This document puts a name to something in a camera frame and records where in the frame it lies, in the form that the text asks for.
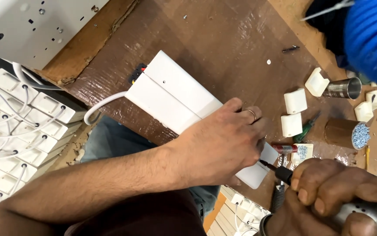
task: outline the pile of screws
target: pile of screws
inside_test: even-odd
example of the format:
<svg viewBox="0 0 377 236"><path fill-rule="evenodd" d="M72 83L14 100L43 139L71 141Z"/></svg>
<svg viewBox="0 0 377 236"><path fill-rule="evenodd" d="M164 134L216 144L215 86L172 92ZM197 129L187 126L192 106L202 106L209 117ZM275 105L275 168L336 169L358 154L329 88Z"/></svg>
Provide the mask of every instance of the pile of screws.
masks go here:
<svg viewBox="0 0 377 236"><path fill-rule="evenodd" d="M301 158L301 160L305 160L306 159L307 153L308 153L308 148L307 147L302 146L302 145L299 145L297 147L297 154L299 155L299 157Z"/></svg>
<svg viewBox="0 0 377 236"><path fill-rule="evenodd" d="M365 124L359 124L355 127L354 132L352 134L352 143L353 145L361 149L370 139L369 128Z"/></svg>

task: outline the wristwatch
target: wristwatch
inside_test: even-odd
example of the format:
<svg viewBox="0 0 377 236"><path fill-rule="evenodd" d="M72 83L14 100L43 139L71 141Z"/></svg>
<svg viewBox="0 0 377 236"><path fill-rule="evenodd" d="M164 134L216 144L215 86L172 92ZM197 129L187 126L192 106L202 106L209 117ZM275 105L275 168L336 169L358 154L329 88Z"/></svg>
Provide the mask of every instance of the wristwatch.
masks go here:
<svg viewBox="0 0 377 236"><path fill-rule="evenodd" d="M259 236L269 236L269 235L266 235L266 231L264 230L264 227L266 226L266 223L269 221L269 219L272 216L273 214L269 214L261 219L260 227L259 227Z"/></svg>

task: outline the wooden workbench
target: wooden workbench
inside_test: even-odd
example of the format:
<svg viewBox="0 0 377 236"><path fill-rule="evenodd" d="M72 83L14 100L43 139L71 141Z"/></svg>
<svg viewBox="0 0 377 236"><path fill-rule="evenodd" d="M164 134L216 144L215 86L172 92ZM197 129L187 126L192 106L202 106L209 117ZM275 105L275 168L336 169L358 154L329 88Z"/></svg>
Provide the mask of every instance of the wooden workbench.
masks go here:
<svg viewBox="0 0 377 236"><path fill-rule="evenodd" d="M148 64L163 50L221 102L239 97L245 107L259 106L274 124L268 142L291 143L281 135L280 116L286 114L283 94L304 87L316 67L325 70L332 80L345 78L333 54L323 47L321 34L299 21L310 2L141 0L76 81L65 88L94 105L128 90L127 78L134 68L141 62ZM292 45L301 49L282 54L282 49ZM308 91L306 95L308 109L302 112L303 121L319 110L323 112L308 135L315 144L314 156L350 164L354 151L326 144L323 128L328 117L355 119L355 104L345 99L313 97ZM177 137L125 98L101 110L156 144ZM370 172L376 173L377 146L371 149L376 161ZM358 165L364 165L361 157ZM273 186L274 175L270 173L257 190L246 185L235 189L268 209Z"/></svg>

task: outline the metal cup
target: metal cup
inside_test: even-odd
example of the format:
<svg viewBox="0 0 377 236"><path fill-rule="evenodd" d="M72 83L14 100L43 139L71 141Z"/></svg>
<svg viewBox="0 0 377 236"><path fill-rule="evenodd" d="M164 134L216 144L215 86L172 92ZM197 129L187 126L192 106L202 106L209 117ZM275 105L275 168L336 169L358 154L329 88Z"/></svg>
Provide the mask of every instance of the metal cup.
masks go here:
<svg viewBox="0 0 377 236"><path fill-rule="evenodd" d="M341 97L357 99L362 92L362 82L357 77L330 82L325 89L324 97Z"/></svg>

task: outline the gold ring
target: gold ring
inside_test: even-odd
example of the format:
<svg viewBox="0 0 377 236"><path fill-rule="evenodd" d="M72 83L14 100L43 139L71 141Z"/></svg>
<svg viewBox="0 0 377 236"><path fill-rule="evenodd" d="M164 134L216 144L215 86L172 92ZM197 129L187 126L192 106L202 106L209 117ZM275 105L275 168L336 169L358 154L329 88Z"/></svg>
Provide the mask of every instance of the gold ring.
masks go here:
<svg viewBox="0 0 377 236"><path fill-rule="evenodd" d="M254 122L257 120L257 116L255 115L254 111L247 109L247 111L251 112L254 115Z"/></svg>

